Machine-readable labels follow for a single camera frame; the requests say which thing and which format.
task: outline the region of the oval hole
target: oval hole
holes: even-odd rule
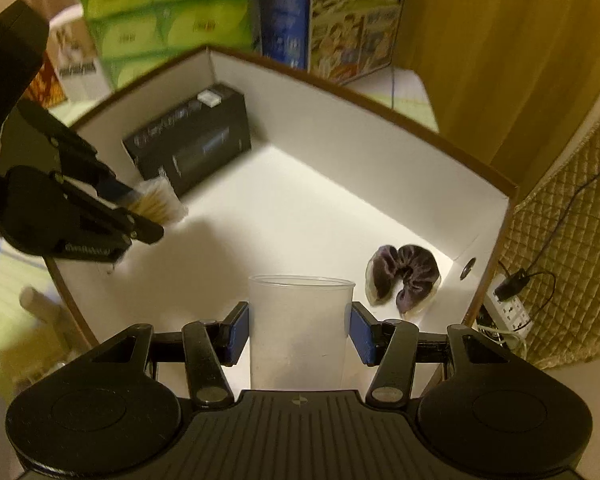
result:
[[[464,266],[464,269],[462,269],[462,272],[460,273],[460,280],[464,280],[469,275],[469,272],[471,272],[471,269],[474,268],[474,265],[475,258],[471,258]]]

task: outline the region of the blue box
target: blue box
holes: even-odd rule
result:
[[[402,0],[260,0],[265,56],[344,82],[388,65]]]

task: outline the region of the black plug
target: black plug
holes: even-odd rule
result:
[[[496,287],[493,293],[498,298],[498,301],[507,301],[520,293],[531,277],[527,275],[525,269],[519,269],[512,275],[506,277],[504,281]]]

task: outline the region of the cup rim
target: cup rim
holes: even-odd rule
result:
[[[294,283],[284,283],[285,280],[295,280]],[[296,274],[257,274],[250,276],[251,283],[266,286],[279,286],[289,288],[328,288],[337,290],[342,288],[353,288],[354,282],[343,280],[341,278],[324,278],[321,276],[301,276]]]

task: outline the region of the open box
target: open box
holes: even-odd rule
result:
[[[92,341],[133,323],[174,332],[192,320],[221,319],[247,298],[253,274],[345,278],[356,283],[354,300],[368,305],[366,264],[384,244],[419,244],[438,261],[438,290],[408,320],[438,333],[473,320],[515,188],[378,103],[265,58],[199,48],[112,95],[74,129],[133,185],[140,175],[122,139],[216,81],[244,93],[252,152],[186,194],[188,216],[159,243],[134,244],[113,270],[47,262]],[[393,300],[371,311],[398,317]],[[343,387],[364,392],[374,371],[348,344]],[[412,394],[434,368],[418,366]],[[227,377],[235,390],[248,387],[248,351]],[[161,365],[158,378],[187,395],[184,369]]]

